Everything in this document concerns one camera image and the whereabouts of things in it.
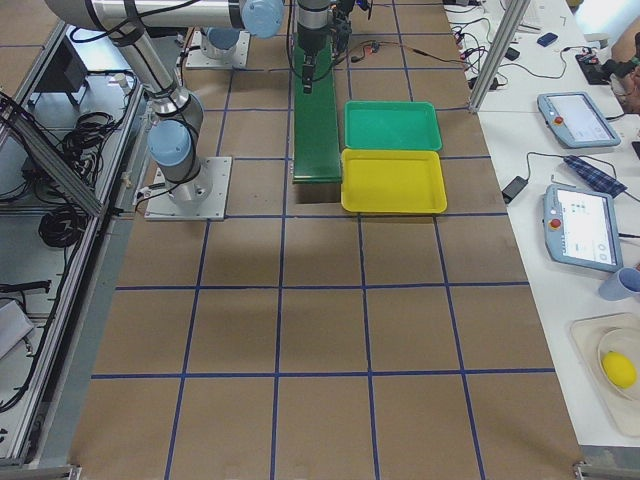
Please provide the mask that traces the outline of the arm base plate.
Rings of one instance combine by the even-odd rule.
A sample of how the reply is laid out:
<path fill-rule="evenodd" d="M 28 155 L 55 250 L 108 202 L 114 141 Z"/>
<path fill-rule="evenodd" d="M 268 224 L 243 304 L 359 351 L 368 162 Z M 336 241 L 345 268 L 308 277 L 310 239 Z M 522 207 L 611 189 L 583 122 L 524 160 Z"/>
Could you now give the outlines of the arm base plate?
<path fill-rule="evenodd" d="M 191 70 L 243 70 L 248 60 L 250 35 L 240 31 L 233 45 L 220 36 L 214 35 L 214 42 L 208 36 L 211 30 L 196 29 L 189 44 L 185 66 Z"/>
<path fill-rule="evenodd" d="M 199 175 L 166 193 L 162 186 L 145 202 L 149 221 L 222 221 L 226 213 L 231 157 L 201 158 Z"/>

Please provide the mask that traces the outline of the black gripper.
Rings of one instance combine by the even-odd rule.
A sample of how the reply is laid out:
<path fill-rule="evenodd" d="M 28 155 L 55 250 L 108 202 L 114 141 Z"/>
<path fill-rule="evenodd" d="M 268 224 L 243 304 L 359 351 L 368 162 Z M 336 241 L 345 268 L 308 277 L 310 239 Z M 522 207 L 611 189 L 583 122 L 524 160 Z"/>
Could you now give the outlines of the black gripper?
<path fill-rule="evenodd" d="M 335 1 L 331 12 L 331 39 L 334 50 L 345 50 L 352 33 L 350 15 L 356 4 L 355 0 Z"/>
<path fill-rule="evenodd" d="M 304 94 L 313 91 L 316 57 L 326 45 L 329 0 L 297 1 L 297 44 L 305 54 L 301 78 Z"/>

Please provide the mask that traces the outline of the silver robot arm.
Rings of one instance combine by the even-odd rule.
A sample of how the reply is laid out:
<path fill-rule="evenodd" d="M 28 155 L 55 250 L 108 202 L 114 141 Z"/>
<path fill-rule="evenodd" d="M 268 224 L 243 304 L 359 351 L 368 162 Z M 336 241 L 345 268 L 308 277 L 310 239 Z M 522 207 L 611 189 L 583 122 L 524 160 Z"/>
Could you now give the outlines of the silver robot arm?
<path fill-rule="evenodd" d="M 363 11 L 371 9 L 368 1 L 295 1 L 297 8 L 297 46 L 303 59 L 314 64 L 319 53 L 332 38 L 337 54 L 350 36 L 350 14 L 355 5 Z M 241 22 L 232 27 L 202 27 L 201 49 L 209 58 L 222 59 L 235 52 L 242 32 L 270 38 L 281 28 L 283 1 L 237 1 L 231 7 Z"/>
<path fill-rule="evenodd" d="M 176 205 L 198 206 L 215 190 L 212 167 L 196 153 L 203 108 L 175 73 L 161 62 L 151 42 L 152 28 L 208 28 L 275 36 L 287 25 L 282 1 L 50 1 L 61 20 L 106 37 L 143 82 L 158 118 L 148 149 Z"/>

